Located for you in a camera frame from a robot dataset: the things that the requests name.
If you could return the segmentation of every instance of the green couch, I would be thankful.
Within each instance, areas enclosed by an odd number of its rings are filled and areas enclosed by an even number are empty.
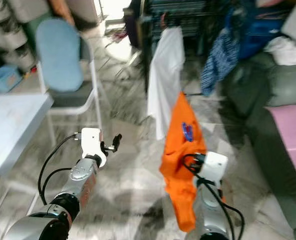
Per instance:
[[[296,170],[273,117],[264,108],[296,104],[296,66],[278,66],[261,52],[238,63],[222,85],[245,119],[259,165],[296,238]]]

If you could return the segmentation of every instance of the white table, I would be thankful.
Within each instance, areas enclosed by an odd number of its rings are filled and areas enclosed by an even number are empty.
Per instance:
[[[0,176],[16,163],[52,103],[48,94],[0,94]]]

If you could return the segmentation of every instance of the wall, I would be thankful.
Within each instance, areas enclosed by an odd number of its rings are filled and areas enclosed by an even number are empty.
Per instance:
[[[70,10],[89,23],[99,22],[93,0],[66,0]]]

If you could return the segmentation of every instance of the blue chair backrest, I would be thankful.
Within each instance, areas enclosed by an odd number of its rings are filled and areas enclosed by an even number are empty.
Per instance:
[[[35,38],[45,83],[59,92],[78,90],[83,82],[79,33],[64,20],[50,18],[40,23]]]

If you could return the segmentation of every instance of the tiled floor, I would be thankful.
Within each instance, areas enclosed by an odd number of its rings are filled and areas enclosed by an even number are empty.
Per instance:
[[[119,151],[108,157],[106,166],[99,172],[95,193],[75,220],[69,239],[199,239],[197,230],[186,234],[178,229],[171,201],[164,191],[164,181],[158,170],[164,142],[155,140],[153,120],[144,120],[146,99],[139,67],[130,69],[130,80],[122,81],[122,76],[116,80],[115,74],[124,65],[109,60],[104,50],[105,41],[98,29],[85,35],[94,48],[98,76],[112,104],[111,112],[104,104],[101,106],[105,140],[111,142],[117,133],[122,133],[124,137]],[[199,70],[200,64],[195,60],[185,64],[182,74],[184,91],[198,91]],[[37,89],[36,77],[32,76],[14,91],[32,92]],[[238,208],[246,218],[243,239],[292,240],[292,230],[259,169],[251,144],[244,135],[242,121],[236,117],[229,102],[220,96],[219,91],[209,98],[189,97],[189,101],[202,127],[208,150],[229,158],[223,190],[228,203]],[[88,117],[95,119],[93,108],[82,116],[65,118],[73,120],[76,126],[58,126],[57,139],[81,130]],[[46,123],[43,122],[9,178],[35,187],[41,165],[50,149]],[[68,142],[49,164],[46,174],[55,168],[72,166],[80,154],[80,143]],[[48,200],[65,180],[63,172],[53,176],[47,188]],[[32,196],[28,194],[9,192],[0,209],[0,236],[8,225],[25,215],[31,200]],[[239,222],[235,217],[233,220],[238,230]]]

